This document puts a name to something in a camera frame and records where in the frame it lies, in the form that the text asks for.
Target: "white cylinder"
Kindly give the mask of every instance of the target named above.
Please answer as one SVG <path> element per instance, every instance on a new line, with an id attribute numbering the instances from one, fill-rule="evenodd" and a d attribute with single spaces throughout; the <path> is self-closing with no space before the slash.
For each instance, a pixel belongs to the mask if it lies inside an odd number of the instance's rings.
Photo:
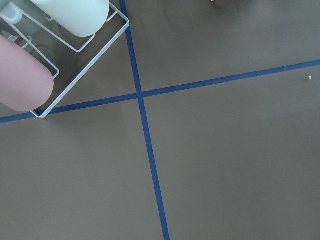
<path id="1" fill-rule="evenodd" d="M 31 0 L 78 37 L 98 32 L 109 14 L 109 0 Z"/>

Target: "gray floor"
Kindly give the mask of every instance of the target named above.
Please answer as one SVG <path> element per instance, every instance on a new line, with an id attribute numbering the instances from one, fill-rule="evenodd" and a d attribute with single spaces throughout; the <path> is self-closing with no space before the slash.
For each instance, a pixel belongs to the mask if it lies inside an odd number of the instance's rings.
<path id="1" fill-rule="evenodd" d="M 127 10 L 143 91 L 320 60 L 317 0 Z M 135 92 L 123 35 L 59 106 Z M 319 66 L 144 102 L 170 239 L 320 238 Z M 140 107 L 0 124 L 0 239 L 164 239 Z"/>

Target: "blue tape line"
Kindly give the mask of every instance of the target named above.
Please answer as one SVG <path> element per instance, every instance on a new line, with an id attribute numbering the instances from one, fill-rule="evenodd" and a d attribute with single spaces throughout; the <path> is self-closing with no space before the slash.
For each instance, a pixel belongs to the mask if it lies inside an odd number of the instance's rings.
<path id="1" fill-rule="evenodd" d="M 188 89 L 196 89 L 196 88 L 201 88 L 201 87 L 215 85 L 215 84 L 222 84 L 222 83 L 261 77 L 261 76 L 266 76 L 271 74 L 279 74 L 283 72 L 317 67 L 317 66 L 320 66 L 320 60 L 309 61 L 309 62 L 293 64 L 288 66 L 275 67 L 275 68 L 260 70 L 260 71 L 253 71 L 253 72 L 242 73 L 242 74 L 237 74 L 232 76 L 219 77 L 215 79 L 186 83 L 186 84 L 177 85 L 177 86 L 169 86 L 169 87 L 164 87 L 164 88 L 150 90 L 150 91 L 144 91 L 143 97 L 151 97 L 151 96 L 156 96 L 161 94 L 168 94 L 168 93 L 179 92 L 179 91 L 188 90 Z"/>
<path id="2" fill-rule="evenodd" d="M 123 14 L 128 17 L 126 1 L 120 0 L 120 6 L 121 6 L 121 11 L 123 12 Z M 160 188 L 160 182 L 159 182 L 159 176 L 158 176 L 158 171 L 157 171 L 156 159 L 155 159 L 155 155 L 154 155 L 154 149 L 153 149 L 151 134 L 150 134 L 150 129 L 149 129 L 147 111 L 146 111 L 146 107 L 145 107 L 145 101 L 143 98 L 139 70 L 138 70 L 138 64 L 137 64 L 137 59 L 136 59 L 136 53 L 135 53 L 135 49 L 134 49 L 134 43 L 133 43 L 130 27 L 125 31 L 125 35 L 126 35 L 126 40 L 127 40 L 127 44 L 128 44 L 131 67 L 132 67 L 133 76 L 134 76 L 134 84 L 135 84 L 137 97 L 138 97 L 140 115 L 141 115 L 143 132 L 144 132 L 144 138 L 145 138 L 146 148 L 147 148 L 148 157 L 149 157 L 151 175 L 152 175 L 152 180 L 153 180 L 156 202 L 157 202 L 157 206 L 158 206 L 158 212 L 159 212 L 159 216 L 160 216 L 162 233 L 163 233 L 164 240 L 170 240 L 167 218 L 166 218 L 166 213 L 165 213 L 165 207 L 164 207 L 164 202 L 163 202 L 161 188 Z"/>
<path id="3" fill-rule="evenodd" d="M 3 117 L 0 117 L 0 124 L 10 123 L 10 122 L 15 122 L 15 121 L 20 121 L 20 120 L 26 120 L 26 119 L 31 119 L 31 118 L 35 118 L 35 116 L 31 112 L 12 115 L 12 116 L 3 116 Z"/>
<path id="4" fill-rule="evenodd" d="M 59 107 L 54 108 L 49 113 L 49 115 L 70 112 L 70 111 L 85 109 L 85 108 L 92 108 L 92 107 L 97 107 L 97 106 L 101 106 L 101 105 L 119 103 L 119 102 L 137 99 L 137 98 L 138 98 L 137 94 L 132 93 L 132 94 L 128 94 L 128 95 L 115 96 L 115 97 L 109 97 L 109 98 L 104 98 L 104 99 L 100 99 L 100 100 L 81 102 L 81 103 L 67 105 L 67 106 L 59 106 Z M 41 111 L 38 111 L 37 113 L 39 115 L 41 115 L 43 112 L 44 112 L 44 110 L 41 110 Z M 26 119 L 31 119 L 31 118 L 35 118 L 35 116 L 30 112 L 12 115 L 12 116 L 5 116 L 5 117 L 0 117 L 0 124 L 15 122 L 15 121 L 19 121 L 19 120 L 26 120 Z"/>

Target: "pink cylinder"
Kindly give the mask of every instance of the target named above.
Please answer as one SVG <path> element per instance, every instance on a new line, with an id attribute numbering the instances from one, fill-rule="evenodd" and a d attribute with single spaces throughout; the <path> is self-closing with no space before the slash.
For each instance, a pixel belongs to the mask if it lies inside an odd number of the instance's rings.
<path id="1" fill-rule="evenodd" d="M 27 112 L 42 106 L 53 89 L 51 72 L 0 35 L 0 102 L 15 111 Z"/>

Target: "white wire rack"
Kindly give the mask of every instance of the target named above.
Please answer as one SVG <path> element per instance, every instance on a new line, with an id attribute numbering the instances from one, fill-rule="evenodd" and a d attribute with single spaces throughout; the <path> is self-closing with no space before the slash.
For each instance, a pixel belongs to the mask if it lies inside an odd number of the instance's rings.
<path id="1" fill-rule="evenodd" d="M 18 9 L 20 11 L 20 13 L 24 16 L 26 16 L 28 19 L 30 19 L 32 22 L 34 22 L 35 24 L 37 24 L 39 27 L 41 27 L 43 30 L 45 30 L 46 32 L 48 32 L 51 36 L 53 36 L 54 38 L 56 38 L 57 40 L 59 40 L 61 43 L 63 43 L 64 45 L 66 45 L 68 48 L 70 48 L 71 50 L 73 50 L 76 53 L 79 53 L 85 48 L 87 47 L 90 42 L 95 38 L 95 34 L 93 34 L 87 42 L 85 42 L 79 49 L 76 49 L 75 47 L 73 47 L 70 43 L 68 43 L 67 41 L 63 40 L 61 37 L 59 37 L 58 35 L 56 35 L 54 32 L 52 32 L 50 29 L 48 29 L 47 27 L 45 27 L 43 24 L 41 24 L 40 22 L 38 22 L 36 19 L 34 19 L 32 16 L 30 16 L 29 14 L 27 14 L 26 12 L 24 12 L 21 8 L 17 7 L 16 5 L 14 5 L 14 7 L 16 9 Z M 116 15 L 119 15 L 124 21 L 125 24 L 123 25 L 123 27 L 103 46 L 103 48 L 99 51 L 98 54 L 96 54 L 93 59 L 80 71 L 80 73 L 72 80 L 72 82 L 60 93 L 60 95 L 49 105 L 49 107 L 44 110 L 41 114 L 38 114 L 36 111 L 32 110 L 30 111 L 33 115 L 35 115 L 37 118 L 45 118 L 51 111 L 52 109 L 64 98 L 64 96 L 76 85 L 76 83 L 85 75 L 85 73 L 98 61 L 98 59 L 111 47 L 111 45 L 126 31 L 126 29 L 129 27 L 130 22 L 129 19 L 119 10 L 117 9 L 111 2 L 110 2 L 110 7 L 114 10 L 114 13 L 109 16 L 105 22 L 110 22 Z M 51 22 L 53 21 L 52 18 L 46 18 L 47 21 Z M 32 47 L 47 63 L 49 63 L 56 71 L 56 73 L 54 74 L 53 78 L 55 79 L 59 73 L 60 70 L 54 65 L 54 63 L 52 63 L 33 43 L 32 43 L 32 38 L 30 36 L 25 36 L 21 33 L 21 31 L 19 31 L 19 29 L 17 29 L 15 27 L 14 24 L 11 24 L 10 22 L 6 21 L 7 24 L 9 26 L 11 26 L 12 29 L 15 30 L 15 32 L 26 42 L 26 44 L 24 46 L 22 46 L 22 48 L 26 48 L 27 46 Z M 11 41 L 15 41 L 17 39 L 16 36 L 11 36 L 9 37 L 9 40 Z"/>

